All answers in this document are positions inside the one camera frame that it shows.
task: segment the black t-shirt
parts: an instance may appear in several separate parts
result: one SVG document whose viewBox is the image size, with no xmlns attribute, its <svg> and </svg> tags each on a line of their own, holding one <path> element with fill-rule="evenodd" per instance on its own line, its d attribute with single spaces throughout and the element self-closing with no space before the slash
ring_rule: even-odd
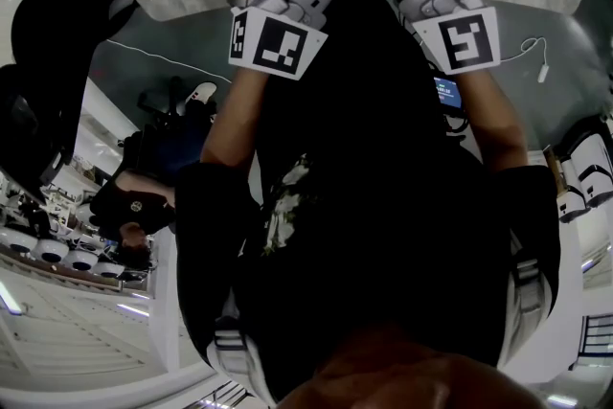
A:
<svg viewBox="0 0 613 409">
<path fill-rule="evenodd" d="M 303 79 L 268 82 L 262 209 L 245 177 L 221 166 L 185 168 L 176 188 L 179 300 L 194 345 L 206 358 L 232 289 L 275 400 L 353 329 L 390 321 L 495 366 L 557 291 L 549 170 L 488 174 L 445 137 L 428 65 L 385 2 L 341 2 Z M 524 257 L 538 261 L 530 291 L 517 276 Z M 203 264 L 214 276 L 198 294 Z"/>
<path fill-rule="evenodd" d="M 125 192 L 115 185 L 117 176 L 127 169 L 145 170 L 142 131 L 125 139 L 124 159 L 115 174 L 98 191 L 90 204 L 93 222 L 100 226 L 100 235 L 121 243 L 119 228 L 129 222 L 138 223 L 146 234 L 154 234 L 174 222 L 174 209 L 165 197 L 152 193 Z"/>
</svg>

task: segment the shoe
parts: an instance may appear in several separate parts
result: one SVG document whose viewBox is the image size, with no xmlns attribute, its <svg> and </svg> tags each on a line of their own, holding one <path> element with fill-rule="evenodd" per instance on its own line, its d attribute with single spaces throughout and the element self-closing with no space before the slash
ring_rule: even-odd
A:
<svg viewBox="0 0 613 409">
<path fill-rule="evenodd" d="M 200 101 L 206 104 L 216 90 L 216 84 L 212 82 L 202 82 L 193 90 L 192 94 L 185 100 L 185 103 L 189 101 Z"/>
</svg>

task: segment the person in background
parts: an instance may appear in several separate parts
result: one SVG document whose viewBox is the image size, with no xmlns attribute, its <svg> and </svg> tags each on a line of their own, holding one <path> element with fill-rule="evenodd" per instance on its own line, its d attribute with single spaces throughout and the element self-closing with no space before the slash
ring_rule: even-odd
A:
<svg viewBox="0 0 613 409">
<path fill-rule="evenodd" d="M 446 137 L 433 72 L 385 0 L 333 0 L 326 16 L 301 80 L 238 69 L 200 162 L 179 173 L 194 345 L 209 360 L 217 328 L 237 329 L 257 348 L 248 379 L 280 409 L 542 407 L 496 368 L 556 303 L 551 172 L 528 165 L 486 71 L 456 78 L 483 163 Z M 220 326 L 229 299 L 238 314 Z"/>
<path fill-rule="evenodd" d="M 124 160 L 90 204 L 90 221 L 100 235 L 117 241 L 116 260 L 148 268 L 147 236 L 174 223 L 174 184 L 178 171 L 197 162 L 216 112 L 212 82 L 196 87 L 178 128 L 148 139 L 142 131 L 125 139 Z"/>
</svg>

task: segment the cable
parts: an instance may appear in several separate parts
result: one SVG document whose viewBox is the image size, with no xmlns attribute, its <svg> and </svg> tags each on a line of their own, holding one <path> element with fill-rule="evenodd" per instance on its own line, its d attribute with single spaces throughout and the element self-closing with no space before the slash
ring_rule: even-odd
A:
<svg viewBox="0 0 613 409">
<path fill-rule="evenodd" d="M 161 58 L 164 61 L 167 61 L 168 63 L 172 63 L 174 65 L 181 65 L 182 67 L 191 68 L 192 70 L 196 70 L 198 72 L 202 72 L 203 74 L 206 74 L 208 76 L 217 77 L 219 79 L 225 80 L 228 83 L 232 83 L 231 80 L 228 80 L 228 79 L 226 79 L 223 76 L 219 76 L 218 74 L 213 74 L 211 72 L 207 72 L 204 69 L 201 69 L 201 68 L 198 68 L 198 67 L 194 67 L 192 65 L 188 65 L 187 63 L 181 63 L 180 61 L 174 61 L 174 60 L 171 60 L 170 58 L 162 57 L 161 55 L 156 55 L 156 54 L 153 54 L 153 53 L 146 52 L 145 50 L 141 50 L 140 48 L 134 48 L 133 46 L 127 46 L 127 45 L 124 45 L 124 43 L 120 43 L 119 41 L 115 41 L 113 39 L 107 39 L 106 41 L 108 41 L 109 43 L 112 43 L 114 45 L 118 45 L 118 46 L 121 46 L 123 48 L 127 48 L 128 50 L 134 50 L 135 52 L 142 53 L 143 55 L 147 55 L 148 57 Z"/>
<path fill-rule="evenodd" d="M 547 38 L 544 36 L 541 37 L 529 37 L 528 39 L 524 39 L 521 43 L 521 46 L 519 47 L 519 49 L 521 50 L 521 53 L 519 55 L 515 55 L 514 57 L 509 57 L 509 58 L 502 58 L 500 61 L 511 61 L 511 60 L 515 60 L 517 58 L 520 58 L 524 55 L 526 55 L 528 52 L 531 52 L 534 47 L 538 44 L 538 42 L 540 40 L 543 40 L 543 61 L 545 62 L 545 65 L 549 65 L 549 63 L 547 63 Z M 530 45 L 529 48 L 524 48 L 524 46 L 526 45 L 526 43 L 530 43 L 532 42 L 533 44 Z"/>
</svg>

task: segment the monitor screen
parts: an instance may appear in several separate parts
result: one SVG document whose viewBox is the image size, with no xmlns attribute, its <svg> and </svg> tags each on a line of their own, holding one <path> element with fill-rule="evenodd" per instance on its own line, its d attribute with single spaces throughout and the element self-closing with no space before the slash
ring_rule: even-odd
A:
<svg viewBox="0 0 613 409">
<path fill-rule="evenodd" d="M 460 91 L 458 91 L 456 82 L 439 79 L 438 77 L 434 77 L 434 82 L 437 84 L 441 104 L 457 107 L 458 109 L 462 107 L 462 98 L 460 97 Z"/>
</svg>

